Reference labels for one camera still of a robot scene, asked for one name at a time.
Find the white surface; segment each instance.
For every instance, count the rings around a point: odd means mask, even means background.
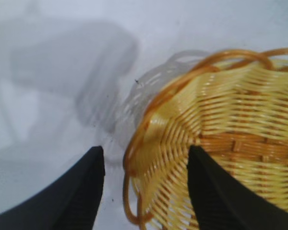
[[[116,122],[135,79],[183,50],[285,46],[288,0],[0,0],[0,212],[103,145],[94,229],[137,229],[121,200],[134,122]]]

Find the yellow wicker weave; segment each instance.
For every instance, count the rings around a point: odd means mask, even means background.
[[[124,158],[124,207],[132,223],[198,229],[187,187],[191,144],[288,212],[288,60],[269,58],[276,55],[288,55],[288,48],[217,53],[155,97]]]

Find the basket handle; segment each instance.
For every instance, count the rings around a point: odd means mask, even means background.
[[[203,61],[199,62],[193,69],[200,69],[204,66],[213,65],[214,63],[223,60],[236,59],[236,58],[246,59],[246,61],[248,61],[247,63],[250,63],[252,61],[259,61],[265,66],[266,69],[268,70],[273,69],[272,62],[265,54],[243,49],[226,50],[213,54],[204,59]]]
[[[265,55],[266,57],[288,55],[288,48],[267,50],[265,52],[262,52],[261,54]],[[232,66],[229,67],[229,69],[239,68],[239,67],[245,66],[249,63],[251,63],[251,61],[243,60],[243,61],[240,61],[240,62],[233,64]],[[277,69],[277,71],[288,71],[288,66]]]
[[[153,218],[153,214],[151,212],[147,212],[147,213],[145,213],[145,215],[142,216],[141,213],[139,213],[142,210],[141,194],[139,194],[139,196],[138,196],[138,203],[137,203],[138,214],[136,216],[132,213],[130,205],[129,205],[129,181],[130,181],[130,175],[128,172],[126,172],[125,177],[124,177],[124,185],[123,185],[124,210],[125,210],[125,213],[126,213],[128,220],[132,224],[143,226],[144,223],[150,221]]]

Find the woven pattern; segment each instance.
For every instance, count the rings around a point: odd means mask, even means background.
[[[155,97],[124,159],[124,206],[132,223],[198,229],[187,188],[191,144],[288,212],[288,61],[268,58],[284,54],[288,48],[217,53]],[[244,60],[228,61],[237,58]],[[137,215],[129,207],[130,180]]]

